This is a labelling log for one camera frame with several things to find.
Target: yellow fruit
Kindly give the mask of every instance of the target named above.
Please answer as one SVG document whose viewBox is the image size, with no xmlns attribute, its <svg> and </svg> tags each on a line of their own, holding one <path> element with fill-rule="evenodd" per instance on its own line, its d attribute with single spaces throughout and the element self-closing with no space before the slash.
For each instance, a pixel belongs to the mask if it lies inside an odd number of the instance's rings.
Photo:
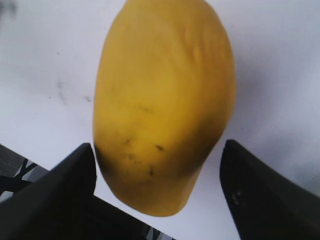
<svg viewBox="0 0 320 240">
<path fill-rule="evenodd" d="M 104 179 L 132 208 L 187 203 L 236 98 L 227 33 L 204 0 L 128 0 L 97 76 L 94 143 Z"/>
</svg>

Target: white table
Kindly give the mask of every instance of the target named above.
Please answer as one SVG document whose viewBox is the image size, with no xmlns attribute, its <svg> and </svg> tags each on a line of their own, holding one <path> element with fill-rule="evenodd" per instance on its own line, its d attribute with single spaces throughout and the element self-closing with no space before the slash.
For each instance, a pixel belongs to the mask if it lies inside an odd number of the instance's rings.
<svg viewBox="0 0 320 240">
<path fill-rule="evenodd" d="M 219 182 L 236 139 L 320 195 L 320 1 L 210 0 L 236 60 L 234 115 L 187 206 L 152 217 L 117 200 L 98 172 L 95 194 L 179 240 L 239 239 Z M 107 31 L 124 0 L 16 0 L 0 22 L 0 143 L 50 170 L 92 142 L 93 99 Z"/>
</svg>

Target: fruit skin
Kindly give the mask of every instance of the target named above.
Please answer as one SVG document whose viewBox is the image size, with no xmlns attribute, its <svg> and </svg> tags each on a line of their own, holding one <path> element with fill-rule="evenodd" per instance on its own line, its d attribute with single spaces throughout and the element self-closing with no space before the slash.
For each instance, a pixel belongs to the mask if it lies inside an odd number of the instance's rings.
<svg viewBox="0 0 320 240">
<path fill-rule="evenodd" d="M 115 196 L 152 216 L 187 203 L 236 100 L 233 53 L 204 0 L 128 0 L 96 83 L 94 144 Z"/>
</svg>

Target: blemish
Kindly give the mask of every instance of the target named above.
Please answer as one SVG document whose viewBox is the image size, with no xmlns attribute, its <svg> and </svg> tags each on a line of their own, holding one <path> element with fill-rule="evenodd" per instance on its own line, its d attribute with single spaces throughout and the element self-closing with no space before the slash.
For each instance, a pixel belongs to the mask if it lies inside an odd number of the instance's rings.
<svg viewBox="0 0 320 240">
<path fill-rule="evenodd" d="M 155 147 L 159 150 L 159 151 L 164 151 L 165 148 L 161 145 L 156 144 Z"/>
<path fill-rule="evenodd" d="M 148 113 L 148 114 L 152 113 L 151 109 L 146 106 L 139 105 L 139 109 L 144 111 L 145 113 Z"/>
<path fill-rule="evenodd" d="M 129 159 L 135 159 L 136 155 L 134 153 L 129 153 L 128 157 Z"/>
<path fill-rule="evenodd" d="M 150 175 L 150 176 L 153 176 L 153 175 L 154 175 L 154 166 L 153 166 L 153 165 L 150 165 L 149 175 Z"/>
<path fill-rule="evenodd" d="M 127 138 L 126 140 L 125 140 L 125 142 L 124 142 L 124 145 L 126 145 L 126 146 L 130 146 L 131 145 L 131 138 Z"/>
</svg>

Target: dark stain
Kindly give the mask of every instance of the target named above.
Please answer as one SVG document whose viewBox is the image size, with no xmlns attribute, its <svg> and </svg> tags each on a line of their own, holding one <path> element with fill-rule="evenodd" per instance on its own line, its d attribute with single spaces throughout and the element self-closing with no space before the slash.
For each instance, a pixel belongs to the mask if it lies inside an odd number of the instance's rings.
<svg viewBox="0 0 320 240">
<path fill-rule="evenodd" d="M 130 145 L 131 145 L 131 141 L 132 141 L 131 138 L 127 138 L 127 139 L 125 140 L 125 142 L 124 142 L 124 145 L 130 146 Z"/>
<path fill-rule="evenodd" d="M 145 113 L 152 114 L 152 110 L 146 106 L 139 105 L 139 109 L 144 111 Z"/>
<path fill-rule="evenodd" d="M 134 153 L 129 153 L 129 159 L 136 159 L 136 155 Z"/>
<path fill-rule="evenodd" d="M 86 100 L 88 103 L 92 102 L 92 100 L 89 96 L 84 96 L 83 99 Z"/>
<path fill-rule="evenodd" d="M 163 146 L 161 146 L 161 145 L 155 145 L 155 147 L 159 150 L 159 151 L 164 151 L 165 150 L 165 148 L 163 147 Z"/>
<path fill-rule="evenodd" d="M 67 101 L 64 95 L 64 82 L 63 81 L 58 81 L 56 83 L 56 87 L 58 89 L 58 97 L 61 100 L 61 102 L 63 103 L 63 105 L 67 105 Z"/>
<path fill-rule="evenodd" d="M 149 169 L 149 175 L 150 176 L 153 176 L 154 175 L 154 166 L 153 165 L 150 165 L 150 169 Z"/>
</svg>

